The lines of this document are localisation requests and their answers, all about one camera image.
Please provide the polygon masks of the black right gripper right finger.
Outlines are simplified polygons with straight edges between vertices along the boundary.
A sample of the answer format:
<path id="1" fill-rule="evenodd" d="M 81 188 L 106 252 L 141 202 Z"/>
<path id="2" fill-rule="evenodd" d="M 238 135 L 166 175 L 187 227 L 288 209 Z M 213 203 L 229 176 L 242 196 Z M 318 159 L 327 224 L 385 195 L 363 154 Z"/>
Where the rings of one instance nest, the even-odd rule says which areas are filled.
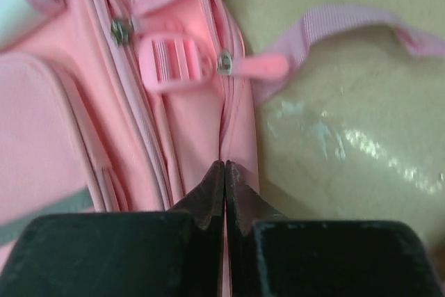
<path id="1" fill-rule="evenodd" d="M 392 220 L 292 220 L 225 165 L 233 296 L 443 296 L 419 237 Z"/>

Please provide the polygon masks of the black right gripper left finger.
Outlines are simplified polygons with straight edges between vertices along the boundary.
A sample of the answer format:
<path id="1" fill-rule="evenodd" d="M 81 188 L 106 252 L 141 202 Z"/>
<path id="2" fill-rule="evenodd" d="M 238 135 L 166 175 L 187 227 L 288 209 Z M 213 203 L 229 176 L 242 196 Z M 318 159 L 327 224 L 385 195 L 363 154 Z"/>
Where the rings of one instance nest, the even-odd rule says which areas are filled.
<path id="1" fill-rule="evenodd" d="M 2 296 L 220 296 L 225 165 L 167 211 L 52 214 L 31 221 L 1 273 Z"/>

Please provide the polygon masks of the pink student backpack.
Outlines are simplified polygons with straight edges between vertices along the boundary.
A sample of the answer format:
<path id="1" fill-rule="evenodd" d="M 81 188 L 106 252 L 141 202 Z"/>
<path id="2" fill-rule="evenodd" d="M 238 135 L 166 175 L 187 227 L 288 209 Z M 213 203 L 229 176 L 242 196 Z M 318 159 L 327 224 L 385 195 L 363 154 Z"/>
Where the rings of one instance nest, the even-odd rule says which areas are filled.
<path id="1" fill-rule="evenodd" d="M 444 39 L 304 2 L 1 0 L 1 273 L 32 220 L 167 211 L 217 161 L 292 220 L 443 250 Z"/>

